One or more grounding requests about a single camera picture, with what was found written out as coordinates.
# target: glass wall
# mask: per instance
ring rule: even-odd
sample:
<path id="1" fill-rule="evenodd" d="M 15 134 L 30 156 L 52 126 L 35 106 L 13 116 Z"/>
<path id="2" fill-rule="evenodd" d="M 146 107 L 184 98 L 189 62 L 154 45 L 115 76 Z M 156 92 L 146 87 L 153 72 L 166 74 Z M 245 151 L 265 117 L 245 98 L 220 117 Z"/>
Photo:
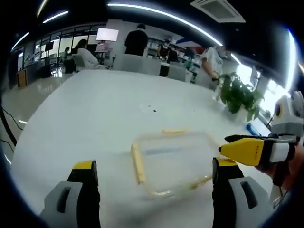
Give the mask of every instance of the glass wall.
<path id="1" fill-rule="evenodd" d="M 23 68 L 24 50 L 18 51 L 18 71 Z"/>
<path id="2" fill-rule="evenodd" d="M 33 52 L 43 52 L 35 57 L 35 61 L 45 57 L 59 57 L 67 47 L 70 48 L 69 53 L 71 53 L 72 48 L 75 48 L 81 39 L 87 40 L 88 44 L 98 44 L 96 41 L 98 28 L 105 28 L 105 23 L 70 28 L 37 40 Z M 49 42 L 54 42 L 53 48 L 45 52 L 46 44 Z"/>
<path id="3" fill-rule="evenodd" d="M 60 53 L 63 53 L 67 47 L 70 48 L 69 53 L 71 53 L 73 33 L 74 33 L 73 28 L 62 31 L 60 47 L 59 47 L 59 55 Z"/>
<path id="4" fill-rule="evenodd" d="M 261 100 L 260 103 L 261 109 L 263 109 L 265 112 L 270 112 L 272 116 L 275 111 L 276 102 L 284 95 L 289 98 L 291 97 L 290 94 L 279 84 L 273 80 L 269 80 L 267 90 L 264 93 L 264 100 Z"/>
<path id="5" fill-rule="evenodd" d="M 45 51 L 45 49 L 46 49 L 46 44 L 49 43 L 49 42 L 50 42 L 50 36 L 44 37 L 42 39 L 41 46 L 40 46 L 40 51 L 43 51 L 43 52 L 41 53 L 41 55 L 40 55 L 41 57 L 40 58 L 47 57 L 47 52 Z"/>
<path id="6" fill-rule="evenodd" d="M 249 85 L 253 86 L 252 83 L 251 83 L 251 81 L 250 81 L 251 73 L 252 73 L 252 68 L 250 68 L 250 67 L 248 67 L 246 65 L 243 65 L 243 64 L 238 65 L 238 67 L 237 67 L 237 75 L 240 76 L 241 81 L 245 85 L 249 84 Z M 261 75 L 261 73 L 257 72 L 257 78 L 259 78 L 260 75 Z"/>
<path id="7" fill-rule="evenodd" d="M 57 32 L 51 35 L 51 42 L 54 42 L 54 44 L 53 44 L 53 48 L 48 51 L 47 54 L 48 57 L 58 57 L 60 35 L 61 32 Z"/>
<path id="8" fill-rule="evenodd" d="M 78 44 L 78 42 L 82 39 L 85 39 L 87 40 L 88 36 L 78 36 L 78 37 L 74 37 L 74 40 L 73 40 L 73 48 L 76 47 L 76 45 Z"/>

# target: floor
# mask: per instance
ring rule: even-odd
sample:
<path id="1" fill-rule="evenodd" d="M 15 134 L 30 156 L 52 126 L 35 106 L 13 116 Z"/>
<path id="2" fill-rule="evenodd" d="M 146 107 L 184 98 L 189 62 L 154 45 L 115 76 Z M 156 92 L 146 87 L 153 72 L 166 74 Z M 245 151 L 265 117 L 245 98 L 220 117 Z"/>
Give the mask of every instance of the floor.
<path id="1" fill-rule="evenodd" d="M 5 113 L 9 127 L 17 141 L 21 135 L 21 129 L 26 126 L 30 117 L 42 102 L 66 80 L 73 76 L 72 74 L 64 74 L 62 72 L 64 72 L 63 68 L 55 68 L 52 70 L 52 77 L 39 79 L 25 88 L 15 86 L 2 95 L 2 107 L 13 117 Z M 14 149 L 14 145 L 8 137 L 2 123 L 0 125 L 0 134 L 1 139 L 9 143 L 8 145 L 6 142 L 1 142 L 5 158 L 8 164 L 10 164 L 13 159 L 12 150 Z"/>

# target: ceiling light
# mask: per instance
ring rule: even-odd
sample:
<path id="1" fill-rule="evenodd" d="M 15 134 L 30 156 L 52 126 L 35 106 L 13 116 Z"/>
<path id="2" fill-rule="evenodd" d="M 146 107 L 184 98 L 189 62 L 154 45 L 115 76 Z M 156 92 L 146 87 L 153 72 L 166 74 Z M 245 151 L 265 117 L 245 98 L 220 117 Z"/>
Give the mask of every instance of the ceiling light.
<path id="1" fill-rule="evenodd" d="M 43 21 L 43 23 L 47 23 L 47 22 L 49 22 L 50 20 L 53 20 L 53 19 L 55 19 L 55 18 L 58 18 L 58 17 L 60 17 L 60 16 L 65 15 L 65 14 L 68 14 L 68 11 L 64 11 L 64 12 L 62 12 L 62 13 L 56 14 L 56 15 L 52 16 L 51 18 L 46 19 L 45 21 Z"/>
<path id="2" fill-rule="evenodd" d="M 289 91 L 295 75 L 295 65 L 296 65 L 296 51 L 295 51 L 295 39 L 290 31 L 289 34 L 289 67 L 287 74 L 286 91 Z"/>
<path id="3" fill-rule="evenodd" d="M 7 158 L 6 155 L 4 155 L 5 159 L 8 161 L 8 163 L 11 165 L 11 161 Z"/>
<path id="4" fill-rule="evenodd" d="M 184 19 L 181 19 L 179 17 L 176 17 L 172 14 L 169 14 L 169 13 L 166 13 L 166 12 L 163 12 L 163 11 L 160 11 L 160 10 L 157 10 L 157 9 L 152 9 L 152 8 L 149 8 L 149 7 L 145 7 L 145 6 L 137 6 L 137 5 L 130 5 L 130 4 L 121 4 L 121 3 L 108 3 L 108 6 L 121 6 L 121 7 L 131 7 L 131 8 L 137 8 L 137 9 L 144 9 L 144 10 L 148 10 L 148 11 L 151 11 L 151 12 L 155 12 L 155 13 L 160 13 L 162 15 L 165 15 L 167 17 L 170 17 L 170 18 L 173 18 L 175 20 L 178 20 L 186 25 L 189 25 L 190 27 L 194 28 L 195 30 L 199 31 L 200 33 L 204 34 L 206 37 L 208 37 L 209 39 L 211 39 L 212 41 L 214 41 L 216 44 L 218 44 L 219 46 L 223 46 L 223 44 L 221 42 L 219 42 L 217 39 L 215 39 L 213 36 L 211 36 L 209 33 L 207 33 L 206 31 L 200 29 L 199 27 L 197 27 L 196 25 L 193 25 L 191 24 L 190 22 L 184 20 Z M 239 61 L 239 59 L 231 54 L 231 56 L 237 61 L 238 64 L 241 64 L 241 62 Z"/>
<path id="5" fill-rule="evenodd" d="M 37 17 L 41 13 L 42 9 L 45 7 L 45 5 L 46 5 L 47 2 L 48 2 L 48 0 L 43 0 L 43 2 L 41 3 L 41 5 L 39 6 L 39 9 L 37 11 Z"/>
<path id="6" fill-rule="evenodd" d="M 304 74 L 304 66 L 302 66 L 300 63 L 298 63 L 298 64 L 299 64 L 299 67 L 300 67 L 302 73 Z"/>
<path id="7" fill-rule="evenodd" d="M 15 48 L 15 46 L 17 46 L 17 44 L 20 43 L 21 40 L 23 40 L 28 34 L 29 34 L 29 32 L 27 32 L 26 34 L 24 34 L 23 37 L 21 37 L 21 38 L 15 43 L 15 45 L 11 48 L 10 51 L 12 51 L 12 50 Z"/>
<path id="8" fill-rule="evenodd" d="M 233 57 L 238 64 L 242 65 L 241 61 L 239 61 L 239 59 L 234 54 L 231 54 L 231 57 Z"/>

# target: blue object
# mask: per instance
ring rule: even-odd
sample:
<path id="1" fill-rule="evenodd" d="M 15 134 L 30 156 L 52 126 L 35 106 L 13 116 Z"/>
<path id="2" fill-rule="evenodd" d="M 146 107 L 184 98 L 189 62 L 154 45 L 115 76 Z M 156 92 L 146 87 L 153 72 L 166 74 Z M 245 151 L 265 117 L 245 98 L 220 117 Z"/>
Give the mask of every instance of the blue object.
<path id="1" fill-rule="evenodd" d="M 252 134 L 253 136 L 262 136 L 253 126 L 252 124 L 248 123 L 246 125 L 246 129 Z"/>

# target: white shirt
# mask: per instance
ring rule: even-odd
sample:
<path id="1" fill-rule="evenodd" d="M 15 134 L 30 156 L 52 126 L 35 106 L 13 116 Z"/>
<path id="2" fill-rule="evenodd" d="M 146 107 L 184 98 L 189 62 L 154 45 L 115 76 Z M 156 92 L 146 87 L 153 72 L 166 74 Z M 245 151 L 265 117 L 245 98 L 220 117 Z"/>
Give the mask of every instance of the white shirt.
<path id="1" fill-rule="evenodd" d="M 99 64 L 97 58 L 95 58 L 92 53 L 85 48 L 79 48 L 77 54 L 82 56 L 85 67 L 88 69 L 91 69 Z"/>
<path id="2" fill-rule="evenodd" d="M 212 70 L 215 74 L 217 74 L 217 75 L 222 74 L 223 60 L 219 57 L 218 52 L 216 51 L 215 47 L 207 48 L 204 51 L 204 53 L 201 55 L 201 57 L 202 57 L 202 59 L 203 58 L 207 59 L 207 61 L 210 63 Z"/>
<path id="3" fill-rule="evenodd" d="M 207 61 L 211 65 L 214 74 L 222 74 L 223 60 L 219 57 L 215 47 L 209 47 L 208 49 L 206 49 L 201 55 L 201 57 L 202 59 L 207 59 Z M 198 74 L 195 78 L 195 83 L 212 90 L 215 90 L 217 86 L 217 83 L 212 81 L 211 77 L 207 74 L 203 67 L 199 69 Z"/>

